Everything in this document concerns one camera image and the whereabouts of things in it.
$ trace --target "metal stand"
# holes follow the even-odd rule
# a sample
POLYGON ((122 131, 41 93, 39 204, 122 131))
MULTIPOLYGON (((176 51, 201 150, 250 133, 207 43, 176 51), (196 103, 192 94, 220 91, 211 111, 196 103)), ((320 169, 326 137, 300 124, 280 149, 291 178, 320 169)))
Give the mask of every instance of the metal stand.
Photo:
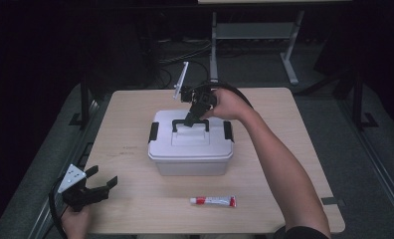
POLYGON ((281 60, 293 86, 298 84, 296 73, 290 62, 291 54, 296 44, 296 37, 303 18, 304 11, 299 11, 294 22, 284 23, 217 23, 216 13, 212 21, 212 54, 210 56, 210 80, 218 81, 216 63, 216 40, 218 39, 290 39, 281 60))

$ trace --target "gray carpet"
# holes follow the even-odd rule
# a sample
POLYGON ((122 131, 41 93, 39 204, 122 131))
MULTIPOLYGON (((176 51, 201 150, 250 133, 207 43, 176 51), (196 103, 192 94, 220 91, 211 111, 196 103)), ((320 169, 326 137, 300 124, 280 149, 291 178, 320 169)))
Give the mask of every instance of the gray carpet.
MULTIPOLYGON (((189 45, 163 47, 167 59, 195 48, 189 45)), ((219 58, 219 78, 240 88, 287 87, 293 92, 303 90, 323 78, 312 69, 321 46, 297 45, 292 62, 300 83, 292 87, 279 57, 283 48, 281 44, 255 47, 240 57, 219 58)), ((208 67, 207 56, 194 58, 193 61, 208 67)), ((172 75, 168 89, 173 89, 182 65, 170 65, 164 69, 172 75)), ((167 75, 162 73, 161 77, 165 84, 168 83, 167 75)), ((195 64, 190 67, 186 83, 195 84, 204 78, 203 68, 195 64)), ((161 82, 150 88, 157 89, 159 85, 161 82)), ((295 97, 346 223, 345 231, 332 238, 394 238, 394 207, 377 180, 371 162, 352 130, 351 122, 342 113, 339 102, 331 96, 334 86, 327 85, 308 97, 295 97)), ((69 125, 73 114, 81 111, 80 88, 73 89, 0 220, 0 238, 29 238, 55 179, 67 168, 69 161, 81 157, 88 142, 95 140, 109 99, 110 94, 107 94, 98 102, 98 110, 91 122, 86 130, 81 131, 79 126, 69 125)), ((364 109, 372 113, 380 125, 368 128, 366 134, 385 159, 384 164, 394 178, 394 122, 385 113, 375 94, 367 88, 364 109)), ((60 237, 54 228, 47 238, 60 237)), ((91 235, 91 238, 125 237, 91 235)))

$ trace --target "red and white tube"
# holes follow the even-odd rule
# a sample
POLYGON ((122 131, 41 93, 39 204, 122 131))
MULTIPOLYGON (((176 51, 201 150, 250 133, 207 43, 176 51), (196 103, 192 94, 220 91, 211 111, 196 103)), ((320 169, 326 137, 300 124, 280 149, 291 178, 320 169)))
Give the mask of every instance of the red and white tube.
POLYGON ((206 197, 206 196, 198 196, 190 198, 191 204, 204 205, 204 204, 212 204, 212 205, 223 205, 236 207, 237 200, 235 196, 221 196, 221 197, 206 197))

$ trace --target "wooden table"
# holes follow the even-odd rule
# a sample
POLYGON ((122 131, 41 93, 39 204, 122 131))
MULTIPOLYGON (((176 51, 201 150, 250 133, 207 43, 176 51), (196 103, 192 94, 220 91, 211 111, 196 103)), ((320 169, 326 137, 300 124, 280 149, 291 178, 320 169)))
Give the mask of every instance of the wooden table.
MULTIPOLYGON (((288 89, 241 89, 273 132, 309 174, 320 198, 333 197, 317 155, 288 89)), ((147 155, 150 125, 156 112, 186 109, 173 91, 122 91, 113 94, 86 168, 98 165, 89 187, 118 176, 109 199, 93 206, 90 232, 268 233, 284 218, 263 175, 244 127, 232 121, 234 156, 222 176, 161 176, 147 155), (236 195, 236 208, 195 206, 189 198, 236 195)), ((344 230, 336 204, 324 205, 331 231, 344 230)))

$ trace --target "storage box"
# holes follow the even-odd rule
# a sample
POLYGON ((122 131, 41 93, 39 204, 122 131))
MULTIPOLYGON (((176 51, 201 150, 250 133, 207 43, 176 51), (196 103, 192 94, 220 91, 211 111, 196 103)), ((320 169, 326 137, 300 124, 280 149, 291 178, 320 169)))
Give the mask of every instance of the storage box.
POLYGON ((160 111, 151 126, 148 155, 161 175, 222 175, 233 155, 231 123, 209 118, 192 127, 188 111, 160 111))

